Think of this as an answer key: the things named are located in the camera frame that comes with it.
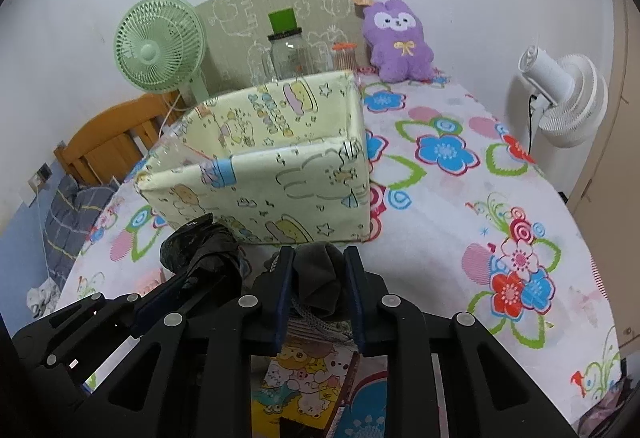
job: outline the wooden door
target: wooden door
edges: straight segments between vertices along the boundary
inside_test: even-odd
[[[626,71],[613,129],[574,218],[598,266],[623,355],[640,349],[640,12],[626,0]]]

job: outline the plush toy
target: plush toy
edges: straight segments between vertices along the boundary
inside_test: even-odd
[[[371,45],[371,64],[379,68],[383,82],[433,78],[433,51],[424,42],[420,19],[404,1],[364,8],[362,35]]]

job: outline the wooden chair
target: wooden chair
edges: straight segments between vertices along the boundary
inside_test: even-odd
[[[136,100],[114,105],[98,114],[71,138],[68,145],[60,145],[54,151],[66,173],[88,185],[108,183],[111,177],[122,181],[131,171],[142,153],[133,137],[137,135],[150,149],[158,141],[155,120],[164,118],[174,103],[177,91],[164,95],[145,93]],[[182,100],[178,107],[184,108]],[[166,124],[171,125],[180,117],[172,111]]]

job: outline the orange jar lid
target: orange jar lid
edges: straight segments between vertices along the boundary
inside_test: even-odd
[[[357,44],[350,44],[348,42],[338,42],[332,46],[334,52],[341,52],[342,50],[354,50],[358,47]]]

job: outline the blue wall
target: blue wall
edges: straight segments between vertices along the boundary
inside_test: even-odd
[[[27,308],[27,291],[47,278],[40,227],[64,176],[57,161],[51,170],[53,174],[38,198],[40,219],[36,201],[30,207],[23,203],[0,234],[0,313],[10,335],[33,321]]]

